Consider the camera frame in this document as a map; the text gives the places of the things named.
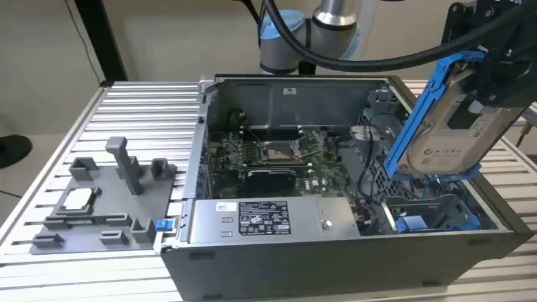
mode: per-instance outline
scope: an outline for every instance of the black metal frame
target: black metal frame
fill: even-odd
[[[110,27],[103,0],[75,0],[107,81],[127,81],[127,72]]]

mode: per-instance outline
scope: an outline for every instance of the blue latch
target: blue latch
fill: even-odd
[[[170,232],[174,229],[174,220],[172,219],[162,219],[158,220],[158,225],[155,226],[158,232]]]

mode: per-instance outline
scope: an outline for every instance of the white wall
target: white wall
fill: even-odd
[[[376,60],[416,53],[440,45],[455,0],[364,0],[364,9],[375,3],[373,22],[361,53],[363,60]],[[428,79],[435,63],[391,72],[404,79]]]
[[[437,45],[451,2],[364,0],[373,23],[363,35],[363,58],[393,57]],[[98,87],[64,2],[0,3],[0,125],[19,133],[63,133]],[[104,3],[131,80],[196,81],[202,74],[259,71],[256,26],[242,3]],[[309,14],[319,0],[277,3],[280,8],[301,9]],[[421,67],[400,74],[423,79],[431,70]]]
[[[63,0],[0,1],[0,124],[63,133],[98,87]]]
[[[317,5],[279,2],[304,12]],[[107,0],[106,7],[131,79],[195,81],[202,74],[259,72],[258,27],[240,2]]]

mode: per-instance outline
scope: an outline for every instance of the black cable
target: black cable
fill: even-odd
[[[262,2],[260,6],[260,22],[258,23],[258,46],[262,46],[262,27],[263,19],[266,18],[266,2]]]
[[[256,10],[255,10],[255,6],[252,4],[252,0],[236,0],[239,2],[242,2],[246,6],[246,8],[248,8],[248,11],[251,12],[251,16],[254,18],[254,21],[260,24],[260,15],[258,14]]]
[[[14,197],[16,197],[16,198],[23,198],[23,196],[16,195],[16,194],[10,193],[10,192],[6,192],[6,191],[3,191],[3,190],[0,190],[0,193],[4,193],[6,195],[11,195],[11,196],[14,196]]]
[[[381,112],[381,113],[375,114],[375,115],[369,118],[369,120],[367,121],[365,126],[368,127],[368,132],[369,132],[368,155],[367,155],[367,161],[364,162],[364,170],[361,170],[360,176],[359,176],[359,180],[357,180],[357,189],[359,189],[360,195],[365,198],[365,200],[367,200],[368,203],[373,203],[373,204],[376,204],[377,206],[380,206],[380,203],[373,199],[373,196],[372,196],[372,195],[368,195],[368,194],[364,192],[364,190],[363,190],[363,188],[361,188],[361,183],[364,182],[364,176],[365,176],[365,174],[367,174],[367,171],[371,170],[371,168],[369,168],[369,166],[371,166],[371,160],[373,159],[375,140],[373,140],[373,132],[371,131],[371,126],[372,126],[373,119],[375,119],[377,116],[381,116],[381,115],[389,115],[389,116],[396,117],[396,115],[395,115],[393,113]]]
[[[284,19],[277,11],[275,0],[264,0],[268,15],[275,23],[277,32],[280,33],[284,41],[307,61],[321,66],[327,69],[345,71],[345,72],[379,72],[391,71],[415,67],[425,63],[433,62],[453,53],[468,50],[480,45],[480,43],[491,38],[496,33],[513,28],[519,23],[527,21],[533,16],[537,10],[537,1],[524,1],[516,8],[511,9],[505,14],[497,17],[496,20],[487,23],[467,35],[444,43],[443,45],[424,50],[419,53],[396,57],[384,60],[368,61],[347,61],[332,59],[319,55],[311,51],[296,39],[293,33],[285,25]]]
[[[516,144],[517,148],[523,144],[524,138],[527,137],[527,134],[529,133],[531,130],[532,130],[532,124],[527,122],[523,126],[523,129],[520,130],[520,136]]]
[[[84,41],[84,38],[83,38],[83,34],[80,33],[79,26],[76,25],[74,11],[71,10],[71,6],[70,6],[70,3],[67,2],[67,0],[64,0],[64,3],[66,3],[66,6],[67,6],[67,11],[70,12],[71,21],[74,22],[74,25],[75,25],[76,33],[79,34],[79,38],[80,38],[80,40],[83,41],[83,44],[84,44],[86,57],[87,57],[87,60],[90,62],[90,66],[92,67],[94,74],[95,74],[95,77],[98,79],[98,84],[100,85],[102,84],[102,79],[99,78],[99,74],[98,74],[98,71],[96,71],[95,66],[94,66],[94,62],[92,62],[92,58],[90,56],[90,50],[88,50],[88,46],[87,46],[87,43]]]

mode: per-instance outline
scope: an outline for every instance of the aluminum extrusion table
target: aluminum extrusion table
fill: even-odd
[[[407,81],[415,94],[425,81]],[[112,165],[104,150],[111,136],[130,139],[140,162],[167,157],[178,165],[168,216],[182,210],[194,126],[198,83],[119,82],[99,90],[46,168],[0,228],[2,301],[180,301],[160,256],[152,250],[31,255],[30,240],[70,182],[75,157]],[[481,173],[537,231],[537,166],[503,139],[481,161]],[[167,240],[160,233],[158,241]],[[508,257],[479,263],[447,288],[345,294],[289,301],[537,301],[537,237]]]

